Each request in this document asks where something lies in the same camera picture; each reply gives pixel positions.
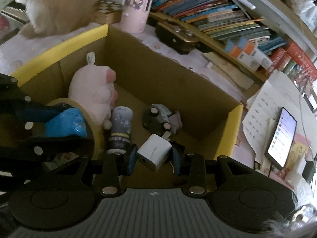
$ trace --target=cartoon character sticker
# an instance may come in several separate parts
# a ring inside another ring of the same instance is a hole
[[[136,10],[141,9],[142,4],[143,0],[133,0],[133,8]]]

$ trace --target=gray ribbed surface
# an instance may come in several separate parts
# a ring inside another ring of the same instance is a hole
[[[23,227],[10,238],[251,238],[222,223],[202,199],[180,189],[128,189],[119,198],[103,199],[97,210],[77,226],[57,232]]]

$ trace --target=crosshair logo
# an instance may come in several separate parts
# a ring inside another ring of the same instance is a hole
[[[150,192],[150,195],[152,195],[153,197],[155,197],[156,195],[158,195],[158,192],[156,192],[156,191]]]

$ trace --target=cylindrical can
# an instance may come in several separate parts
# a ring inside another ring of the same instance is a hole
[[[124,154],[131,143],[131,120],[133,111],[128,107],[116,107],[111,116],[111,136],[107,143],[107,154]]]
[[[149,17],[153,0],[125,0],[121,17],[121,30],[131,34],[142,33]]]

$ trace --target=phone screen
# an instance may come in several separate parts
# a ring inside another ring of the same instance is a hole
[[[282,108],[282,113],[275,130],[273,140],[268,148],[268,154],[281,168],[285,166],[289,151],[292,146],[297,122],[290,113]]]

